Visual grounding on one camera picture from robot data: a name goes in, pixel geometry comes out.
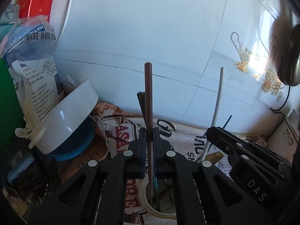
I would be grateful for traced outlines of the white rice cooker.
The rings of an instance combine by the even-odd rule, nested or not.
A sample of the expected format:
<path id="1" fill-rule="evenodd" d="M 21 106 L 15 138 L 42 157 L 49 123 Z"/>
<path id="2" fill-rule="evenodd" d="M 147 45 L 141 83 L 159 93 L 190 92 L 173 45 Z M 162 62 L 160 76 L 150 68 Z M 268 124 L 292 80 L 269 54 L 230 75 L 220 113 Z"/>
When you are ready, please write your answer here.
<path id="1" fill-rule="evenodd" d="M 267 141 L 267 147 L 292 163 L 298 141 L 299 111 L 292 109 Z"/>

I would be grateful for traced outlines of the grey chopstick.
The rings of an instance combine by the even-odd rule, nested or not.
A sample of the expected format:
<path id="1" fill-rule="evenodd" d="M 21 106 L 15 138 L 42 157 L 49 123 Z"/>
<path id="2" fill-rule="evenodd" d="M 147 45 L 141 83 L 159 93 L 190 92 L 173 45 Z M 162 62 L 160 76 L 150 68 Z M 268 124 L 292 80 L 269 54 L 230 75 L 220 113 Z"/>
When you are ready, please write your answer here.
<path id="1" fill-rule="evenodd" d="M 144 92 L 137 93 L 137 99 L 139 102 L 140 110 L 142 113 L 142 117 L 144 119 L 144 123 L 146 123 L 146 108 L 145 108 L 145 99 L 144 99 Z"/>

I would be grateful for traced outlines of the black mesh item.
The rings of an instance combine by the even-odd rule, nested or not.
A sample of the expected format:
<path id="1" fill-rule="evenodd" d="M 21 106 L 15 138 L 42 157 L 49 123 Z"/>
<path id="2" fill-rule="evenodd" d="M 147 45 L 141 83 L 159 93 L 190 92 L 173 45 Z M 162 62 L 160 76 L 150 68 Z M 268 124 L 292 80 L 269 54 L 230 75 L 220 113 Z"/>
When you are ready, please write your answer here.
<path id="1" fill-rule="evenodd" d="M 6 175 L 3 194 L 15 212 L 26 220 L 61 185 L 57 160 L 29 152 Z"/>

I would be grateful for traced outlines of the white ribbed cup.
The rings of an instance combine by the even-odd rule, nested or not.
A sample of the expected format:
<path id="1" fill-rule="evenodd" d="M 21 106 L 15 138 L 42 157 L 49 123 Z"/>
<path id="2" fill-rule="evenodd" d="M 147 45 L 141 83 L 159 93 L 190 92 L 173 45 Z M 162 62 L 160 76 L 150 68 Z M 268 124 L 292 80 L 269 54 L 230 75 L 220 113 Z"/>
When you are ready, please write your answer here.
<path id="1" fill-rule="evenodd" d="M 166 180 L 163 180 L 164 187 L 161 188 L 161 192 L 154 190 L 153 204 L 149 204 L 149 178 L 146 174 L 142 179 L 139 187 L 139 201 L 144 210 L 156 217 L 161 219 L 172 219 L 176 220 L 176 208 L 174 204 L 173 188 L 171 184 L 167 184 Z"/>

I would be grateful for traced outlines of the black chopstick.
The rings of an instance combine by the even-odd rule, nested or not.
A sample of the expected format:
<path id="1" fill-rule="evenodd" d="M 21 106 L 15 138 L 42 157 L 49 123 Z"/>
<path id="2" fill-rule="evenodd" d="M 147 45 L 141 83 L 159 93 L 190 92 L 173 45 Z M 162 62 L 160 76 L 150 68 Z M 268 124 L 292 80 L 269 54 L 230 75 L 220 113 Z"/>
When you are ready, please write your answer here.
<path id="1" fill-rule="evenodd" d="M 232 115 L 229 116 L 229 118 L 227 119 L 227 121 L 225 122 L 225 124 L 223 125 L 222 128 L 225 128 L 228 125 L 231 118 L 232 118 Z"/>

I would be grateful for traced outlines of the blue bowl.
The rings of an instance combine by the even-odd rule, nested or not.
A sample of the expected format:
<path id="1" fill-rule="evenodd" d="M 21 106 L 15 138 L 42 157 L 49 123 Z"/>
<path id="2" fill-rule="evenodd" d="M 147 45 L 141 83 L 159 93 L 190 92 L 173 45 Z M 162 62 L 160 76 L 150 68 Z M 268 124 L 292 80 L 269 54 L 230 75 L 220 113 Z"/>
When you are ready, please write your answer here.
<path id="1" fill-rule="evenodd" d="M 48 159 L 55 158 L 57 161 L 70 160 L 86 150 L 94 136 L 94 120 L 87 117 L 66 141 L 45 156 Z"/>

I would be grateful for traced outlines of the white paper food bag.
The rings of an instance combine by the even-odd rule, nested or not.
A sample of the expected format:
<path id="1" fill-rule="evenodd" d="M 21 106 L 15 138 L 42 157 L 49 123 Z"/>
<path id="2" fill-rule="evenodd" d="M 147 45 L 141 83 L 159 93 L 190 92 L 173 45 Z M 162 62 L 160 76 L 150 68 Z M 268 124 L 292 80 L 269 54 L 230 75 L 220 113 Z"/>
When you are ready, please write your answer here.
<path id="1" fill-rule="evenodd" d="M 64 98 L 54 58 L 16 60 L 9 68 L 9 73 L 25 121 L 34 130 Z"/>

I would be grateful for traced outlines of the dark green chopstick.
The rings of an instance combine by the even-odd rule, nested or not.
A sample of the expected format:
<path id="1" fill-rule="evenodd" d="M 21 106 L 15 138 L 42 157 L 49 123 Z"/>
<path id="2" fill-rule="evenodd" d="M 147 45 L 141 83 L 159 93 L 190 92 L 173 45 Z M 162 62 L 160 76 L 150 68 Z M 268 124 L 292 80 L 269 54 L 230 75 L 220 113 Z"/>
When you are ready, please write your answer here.
<path id="1" fill-rule="evenodd" d="M 155 176 L 153 177 L 153 184 L 154 184 L 154 190 L 157 191 L 158 190 L 158 181 Z"/>

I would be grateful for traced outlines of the clear plastic zip bag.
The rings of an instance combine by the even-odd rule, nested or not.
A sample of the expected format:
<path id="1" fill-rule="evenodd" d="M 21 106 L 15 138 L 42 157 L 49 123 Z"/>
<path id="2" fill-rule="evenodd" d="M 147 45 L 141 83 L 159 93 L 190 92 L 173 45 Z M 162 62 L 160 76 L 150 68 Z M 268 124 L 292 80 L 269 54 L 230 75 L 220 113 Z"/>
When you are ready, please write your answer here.
<path id="1" fill-rule="evenodd" d="M 56 47 L 54 28 L 47 15 L 24 17 L 14 23 L 1 41 L 1 58 L 7 67 L 16 60 L 28 61 L 49 57 Z"/>

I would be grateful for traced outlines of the white chopstick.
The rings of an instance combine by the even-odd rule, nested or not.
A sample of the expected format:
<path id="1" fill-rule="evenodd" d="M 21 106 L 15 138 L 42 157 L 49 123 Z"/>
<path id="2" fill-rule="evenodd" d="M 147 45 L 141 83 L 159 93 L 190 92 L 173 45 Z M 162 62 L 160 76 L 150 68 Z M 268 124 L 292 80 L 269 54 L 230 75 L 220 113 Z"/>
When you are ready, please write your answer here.
<path id="1" fill-rule="evenodd" d="M 218 117 L 219 117 L 219 111 L 220 111 L 220 106 L 221 106 L 221 101 L 222 101 L 222 96 L 223 96 L 223 88 L 224 88 L 224 68 L 220 68 L 220 78 L 219 78 L 219 86 L 218 86 L 218 92 L 217 92 L 217 99 L 216 99 L 216 104 L 214 108 L 214 114 L 213 118 L 211 121 L 211 127 L 214 127 L 217 123 Z M 203 161 L 207 155 L 207 152 L 209 150 L 209 145 L 210 142 L 208 138 L 206 138 L 206 142 L 204 145 L 204 149 L 202 151 L 202 154 L 200 157 L 196 160 L 197 163 Z"/>

